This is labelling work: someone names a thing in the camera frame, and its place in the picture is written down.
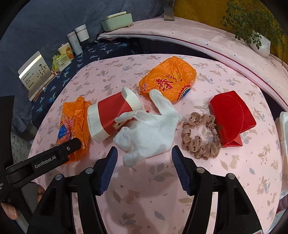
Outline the person's left hand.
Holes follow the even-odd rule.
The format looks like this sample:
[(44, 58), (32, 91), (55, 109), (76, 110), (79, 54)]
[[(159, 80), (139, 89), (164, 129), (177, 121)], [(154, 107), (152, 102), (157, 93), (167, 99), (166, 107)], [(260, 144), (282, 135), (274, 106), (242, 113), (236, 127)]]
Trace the person's left hand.
[[(37, 202), (39, 202), (45, 192), (45, 189), (41, 185), (38, 186), (38, 196), (37, 196)], [(18, 212), (15, 207), (13, 207), (10, 204), (6, 204), (4, 202), (1, 203), (1, 206), (6, 213), (6, 215), (11, 219), (11, 220), (17, 220), (18, 219)]]

